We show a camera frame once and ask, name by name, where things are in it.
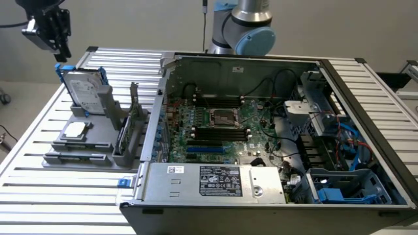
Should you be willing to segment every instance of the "blue plastic clip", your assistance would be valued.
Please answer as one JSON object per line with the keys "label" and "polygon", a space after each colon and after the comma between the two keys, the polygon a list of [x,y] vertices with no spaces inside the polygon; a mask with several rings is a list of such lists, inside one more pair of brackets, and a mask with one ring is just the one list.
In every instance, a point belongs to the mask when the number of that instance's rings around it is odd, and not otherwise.
{"label": "blue plastic clip", "polygon": [[74,65],[64,65],[60,70],[75,71],[76,67]]}
{"label": "blue plastic clip", "polygon": [[345,198],[339,188],[323,188],[318,191],[319,201],[334,204],[371,204],[377,195],[371,194],[362,198]]}
{"label": "blue plastic clip", "polygon": [[100,74],[102,74],[103,85],[108,85],[108,84],[110,84],[110,81],[107,80],[107,75],[106,75],[106,70],[104,70],[104,68],[100,66],[98,70],[99,70],[99,72],[100,72]]}
{"label": "blue plastic clip", "polygon": [[131,188],[131,180],[128,180],[128,179],[119,179],[119,181],[118,181],[118,188]]}
{"label": "blue plastic clip", "polygon": [[60,63],[55,64],[55,73],[59,75],[60,82],[64,83],[64,77],[63,77],[63,74],[60,72]]}

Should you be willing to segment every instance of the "black cable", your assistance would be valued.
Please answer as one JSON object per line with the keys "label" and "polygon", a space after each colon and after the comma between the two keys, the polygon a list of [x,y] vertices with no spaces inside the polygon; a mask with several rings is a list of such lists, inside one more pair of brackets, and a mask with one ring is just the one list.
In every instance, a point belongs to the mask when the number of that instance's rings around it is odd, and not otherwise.
{"label": "black cable", "polygon": [[257,87],[255,87],[251,91],[249,91],[246,94],[243,94],[243,96],[247,96],[247,95],[250,95],[253,92],[255,92],[255,90],[261,87],[261,85],[263,84],[263,82],[265,82],[266,80],[270,80],[270,82],[273,83],[273,79],[271,79],[270,77],[266,77],[266,78],[261,81],[261,83],[257,85]]}
{"label": "black cable", "polygon": [[0,28],[15,28],[15,27],[19,27],[19,26],[24,26],[27,25],[30,22],[22,22],[22,23],[14,23],[14,24],[4,24],[4,25],[0,25]]}
{"label": "black cable", "polygon": [[184,91],[186,91],[186,88],[187,88],[190,85],[194,85],[195,88],[198,87],[196,83],[194,83],[194,82],[187,82],[187,83],[184,84],[183,90],[182,90],[182,96],[180,96],[183,99],[184,99]]}
{"label": "black cable", "polygon": [[7,128],[0,125],[0,127],[6,130],[7,134],[14,138],[14,140],[18,142],[18,139],[12,136],[12,134],[10,133],[10,131],[7,130]]}
{"label": "black cable", "polygon": [[273,90],[271,90],[271,92],[275,91],[275,81],[277,81],[277,78],[278,78],[279,74],[281,74],[282,72],[285,72],[285,71],[291,72],[293,75],[294,75],[294,77],[295,77],[295,81],[298,81],[298,75],[297,75],[295,71],[293,71],[291,69],[282,69],[282,70],[279,70],[279,71],[275,73],[275,76],[274,76]]}
{"label": "black cable", "polygon": [[204,42],[206,42],[206,37],[207,37],[207,14],[203,13],[203,46],[202,46],[202,51],[204,52]]}
{"label": "black cable", "polygon": [[286,158],[286,157],[290,157],[290,156],[297,155],[297,154],[299,154],[299,153],[293,153],[293,154],[289,154],[289,155],[286,155],[286,156],[278,156],[278,155],[275,155],[274,152],[271,152],[271,154],[273,154],[275,157],[278,157],[278,158]]}
{"label": "black cable", "polygon": [[[55,7],[55,6],[59,6],[63,2],[64,2],[66,0],[60,0],[59,2],[58,2],[58,4],[54,4],[52,6],[50,6],[50,8],[52,8],[52,7]],[[20,27],[20,26],[24,26],[24,25],[27,25],[30,22],[28,21],[26,21],[26,22],[22,22],[22,23],[14,23],[14,24],[3,24],[3,25],[0,25],[0,28],[15,28],[15,27]]]}
{"label": "black cable", "polygon": [[204,42],[207,37],[207,12],[208,12],[208,0],[202,0],[202,12],[203,12],[203,46],[202,51],[204,52]]}
{"label": "black cable", "polygon": [[[283,103],[283,102],[278,103],[278,104],[277,104],[274,107],[271,107],[271,108],[275,109],[279,105],[282,105],[282,103]],[[266,115],[266,112],[267,112],[269,109],[270,109],[270,108],[267,108],[266,111],[263,112],[262,118],[261,118],[261,122],[259,122],[259,127],[261,127],[261,129],[262,129],[263,134],[265,134],[266,136],[269,136],[269,137],[277,139],[277,140],[289,140],[289,141],[291,141],[293,143],[297,144],[297,141],[293,140],[291,138],[273,136],[273,135],[270,135],[270,134],[265,131],[265,129],[263,129],[263,127],[262,127],[262,119],[265,118],[265,115]]]}

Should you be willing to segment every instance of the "cable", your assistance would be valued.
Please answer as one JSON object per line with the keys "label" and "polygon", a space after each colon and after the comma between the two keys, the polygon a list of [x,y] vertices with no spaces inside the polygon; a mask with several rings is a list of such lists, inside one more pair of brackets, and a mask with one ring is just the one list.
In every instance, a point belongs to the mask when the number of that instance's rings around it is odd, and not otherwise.
{"label": "cable", "polygon": [[369,152],[370,152],[370,160],[373,160],[373,150],[371,150],[370,145],[367,145],[365,142],[361,142],[361,141],[358,141],[358,145],[365,146],[365,147],[369,149]]}
{"label": "cable", "polygon": [[279,74],[281,74],[282,72],[285,72],[285,71],[291,72],[293,75],[294,75],[294,77],[295,77],[295,80],[298,81],[298,75],[297,75],[295,71],[293,71],[291,69],[282,69],[282,70],[279,70],[279,71],[277,72],[275,76],[274,76],[271,93],[275,91],[275,81],[277,81],[277,78],[278,78]]}
{"label": "cable", "polygon": [[207,37],[207,14],[203,13],[203,46],[202,46],[203,51],[204,51],[206,37]]}
{"label": "cable", "polygon": [[358,139],[358,131],[354,130],[349,125],[346,125],[343,123],[341,123],[339,125],[341,125],[342,128],[345,128],[346,130],[351,131],[354,136],[355,136],[355,138]]}
{"label": "cable", "polygon": [[24,26],[27,25],[30,22],[26,21],[26,22],[22,22],[22,23],[14,23],[14,24],[4,24],[4,25],[0,25],[0,28],[15,28],[15,27],[20,27],[20,26]]}
{"label": "cable", "polygon": [[18,139],[12,136],[12,134],[10,133],[10,131],[7,130],[7,128],[0,125],[0,127],[6,130],[7,134],[14,138],[14,140],[18,142]]}
{"label": "cable", "polygon": [[262,129],[263,134],[265,134],[266,136],[274,138],[274,139],[278,139],[278,140],[289,140],[289,141],[291,141],[293,143],[297,144],[297,141],[293,140],[291,138],[273,136],[273,135],[270,135],[270,134],[265,131],[265,129],[263,129],[263,127],[262,127],[262,119],[265,118],[265,115],[266,115],[267,110],[269,110],[269,108],[267,108],[266,111],[263,112],[262,118],[261,118],[261,121],[259,121],[259,127],[261,127],[261,129]]}
{"label": "cable", "polygon": [[[47,7],[46,9],[50,9],[50,8],[52,8],[52,7],[59,6],[64,1],[66,1],[66,0],[60,0],[60,1],[58,2],[58,4],[54,4],[52,6]],[[15,24],[15,23],[14,23],[14,24],[3,24],[3,25],[0,25],[0,28],[15,28],[15,27],[24,26],[24,25],[27,25],[28,23],[30,23],[30,22],[26,21],[26,22],[16,23],[16,24]]]}
{"label": "cable", "polygon": [[261,87],[261,85],[263,84],[263,82],[265,82],[266,80],[270,80],[270,82],[273,83],[273,86],[274,86],[273,79],[271,79],[270,77],[266,77],[266,78],[261,81],[261,83],[257,85],[257,87],[255,87],[251,91],[249,91],[246,94],[243,94],[243,96],[247,96],[247,95],[250,95],[253,92],[255,92],[255,90]]}
{"label": "cable", "polygon": [[202,51],[204,52],[204,42],[207,35],[207,12],[208,12],[208,0],[202,0],[202,12],[203,12],[203,46]]}
{"label": "cable", "polygon": [[194,82],[187,82],[187,83],[184,84],[184,86],[183,86],[182,96],[180,96],[182,98],[184,98],[184,91],[186,91],[186,88],[187,88],[190,85],[194,85],[195,88],[198,87],[196,83],[194,83]]}
{"label": "cable", "polygon": [[293,153],[293,154],[289,154],[289,155],[286,155],[286,156],[278,156],[278,155],[275,155],[274,152],[271,152],[271,154],[273,154],[275,157],[278,157],[278,158],[286,158],[286,157],[290,157],[290,156],[297,155],[297,154],[301,154],[301,153],[299,153],[299,152],[298,152],[298,153]]}

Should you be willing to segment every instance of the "power supply label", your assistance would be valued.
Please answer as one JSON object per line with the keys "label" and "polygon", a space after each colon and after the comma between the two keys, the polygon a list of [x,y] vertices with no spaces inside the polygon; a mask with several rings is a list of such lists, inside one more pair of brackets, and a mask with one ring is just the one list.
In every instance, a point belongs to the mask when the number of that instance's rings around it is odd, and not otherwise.
{"label": "power supply label", "polygon": [[199,177],[202,196],[242,197],[239,167],[200,166]]}

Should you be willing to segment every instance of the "slotted metal table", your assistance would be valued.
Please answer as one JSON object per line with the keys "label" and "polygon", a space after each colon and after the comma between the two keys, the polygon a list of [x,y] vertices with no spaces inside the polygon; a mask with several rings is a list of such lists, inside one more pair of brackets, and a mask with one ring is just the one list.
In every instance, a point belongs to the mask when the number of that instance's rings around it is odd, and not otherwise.
{"label": "slotted metal table", "polygon": [[[130,106],[130,84],[139,83],[139,101],[151,110],[160,79],[162,51],[95,48],[79,66],[106,67],[115,100]],[[367,64],[327,58],[357,96],[391,147],[418,178],[417,117]],[[71,117],[71,98],[62,85],[0,165],[0,234],[132,235],[115,205],[119,178],[134,171],[71,171],[43,168],[43,154]],[[415,235],[418,223],[375,235]]]}

